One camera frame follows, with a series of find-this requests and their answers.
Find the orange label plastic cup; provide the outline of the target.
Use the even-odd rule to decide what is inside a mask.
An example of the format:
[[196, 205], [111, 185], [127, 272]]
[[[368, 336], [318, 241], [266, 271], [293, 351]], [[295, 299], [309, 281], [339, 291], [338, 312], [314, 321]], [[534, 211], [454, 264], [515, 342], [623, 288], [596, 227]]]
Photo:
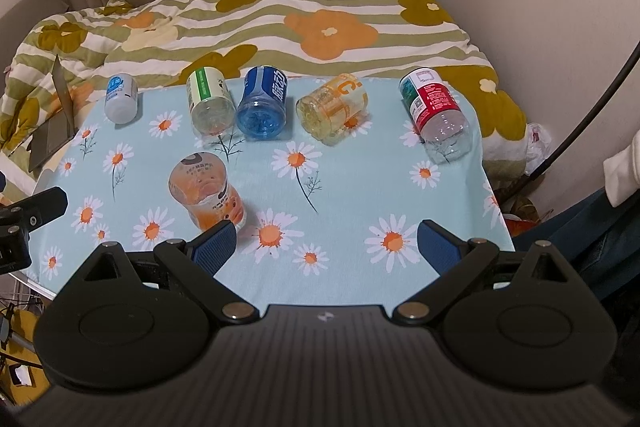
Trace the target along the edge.
[[242, 199], [229, 183], [224, 162], [215, 154], [196, 152], [182, 158], [171, 170], [168, 190], [202, 232], [224, 220], [237, 230], [244, 225]]

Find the clear cup red label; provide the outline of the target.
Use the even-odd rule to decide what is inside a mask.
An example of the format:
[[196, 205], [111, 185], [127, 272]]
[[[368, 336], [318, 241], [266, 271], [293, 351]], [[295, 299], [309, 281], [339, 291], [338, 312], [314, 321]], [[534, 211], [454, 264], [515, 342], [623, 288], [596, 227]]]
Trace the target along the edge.
[[402, 103], [436, 164], [453, 162], [472, 148], [469, 121], [435, 69], [418, 68], [399, 80]]

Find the white cup blue label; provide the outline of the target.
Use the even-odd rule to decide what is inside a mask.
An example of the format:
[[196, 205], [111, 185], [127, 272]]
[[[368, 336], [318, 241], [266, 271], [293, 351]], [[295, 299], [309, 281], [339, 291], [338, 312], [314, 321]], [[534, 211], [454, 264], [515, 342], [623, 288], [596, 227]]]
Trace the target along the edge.
[[104, 113], [113, 124], [129, 124], [138, 113], [138, 87], [130, 75], [119, 74], [108, 80]]

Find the clear cup green label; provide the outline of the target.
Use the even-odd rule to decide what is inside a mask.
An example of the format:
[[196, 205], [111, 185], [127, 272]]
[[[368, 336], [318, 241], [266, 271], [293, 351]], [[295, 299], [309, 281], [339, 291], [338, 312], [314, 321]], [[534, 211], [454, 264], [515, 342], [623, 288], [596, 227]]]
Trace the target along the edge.
[[218, 135], [232, 126], [235, 106], [220, 70], [212, 66], [195, 69], [186, 80], [186, 95], [199, 134]]

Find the blue plastic cup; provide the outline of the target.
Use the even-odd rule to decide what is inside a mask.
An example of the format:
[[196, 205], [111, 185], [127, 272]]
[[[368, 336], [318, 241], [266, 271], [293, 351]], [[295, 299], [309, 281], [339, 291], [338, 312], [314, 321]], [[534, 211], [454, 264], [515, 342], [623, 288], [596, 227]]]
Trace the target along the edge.
[[251, 140], [271, 140], [286, 125], [288, 78], [272, 66], [256, 66], [244, 77], [236, 127]]

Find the yellow clear plastic cup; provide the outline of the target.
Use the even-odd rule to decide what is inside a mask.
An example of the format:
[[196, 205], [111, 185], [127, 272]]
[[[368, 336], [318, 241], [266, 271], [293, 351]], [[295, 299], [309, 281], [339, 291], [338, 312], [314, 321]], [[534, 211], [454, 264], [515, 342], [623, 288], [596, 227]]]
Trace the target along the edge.
[[295, 109], [304, 130], [314, 139], [326, 141], [363, 112], [368, 103], [362, 81], [354, 75], [341, 74], [300, 98]]

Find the grey cardboard piece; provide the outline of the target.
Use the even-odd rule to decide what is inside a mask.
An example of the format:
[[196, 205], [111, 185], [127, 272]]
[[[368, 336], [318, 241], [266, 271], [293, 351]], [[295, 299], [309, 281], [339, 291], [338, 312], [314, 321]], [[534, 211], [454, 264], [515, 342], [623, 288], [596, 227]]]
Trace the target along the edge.
[[74, 104], [58, 57], [54, 60], [52, 80], [61, 107], [32, 134], [28, 164], [31, 173], [41, 170], [76, 134]]

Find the daisy print blue tablecloth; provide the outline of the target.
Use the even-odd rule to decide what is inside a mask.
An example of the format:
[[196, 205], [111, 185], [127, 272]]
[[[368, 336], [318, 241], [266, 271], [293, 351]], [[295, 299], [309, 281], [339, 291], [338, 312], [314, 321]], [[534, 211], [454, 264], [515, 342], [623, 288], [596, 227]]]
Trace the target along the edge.
[[35, 231], [25, 277], [55, 296], [99, 243], [149, 251], [165, 239], [194, 239], [198, 227], [169, 192], [186, 156], [219, 157], [245, 209], [238, 246], [218, 273], [232, 291], [271, 303], [393, 308], [435, 280], [416, 230], [431, 219], [462, 239], [512, 241], [482, 166], [480, 144], [436, 165], [413, 131], [393, 79], [364, 82], [366, 115], [333, 145], [311, 138], [295, 115], [271, 141], [231, 131], [195, 135], [183, 88], [144, 92], [125, 127], [89, 110], [44, 183], [68, 198], [63, 217]]

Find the striped floral quilt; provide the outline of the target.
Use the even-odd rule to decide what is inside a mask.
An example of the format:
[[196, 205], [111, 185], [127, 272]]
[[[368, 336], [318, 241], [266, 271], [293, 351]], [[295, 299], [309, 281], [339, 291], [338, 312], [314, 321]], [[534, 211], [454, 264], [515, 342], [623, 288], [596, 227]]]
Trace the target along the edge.
[[178, 86], [198, 66], [229, 79], [258, 65], [288, 77], [399, 78], [429, 67], [474, 107], [489, 180], [510, 182], [525, 169], [524, 112], [437, 0], [108, 0], [40, 15], [17, 32], [1, 66], [1, 170], [16, 198], [37, 183], [30, 138], [61, 107], [55, 67], [77, 106], [120, 72], [144, 89]]

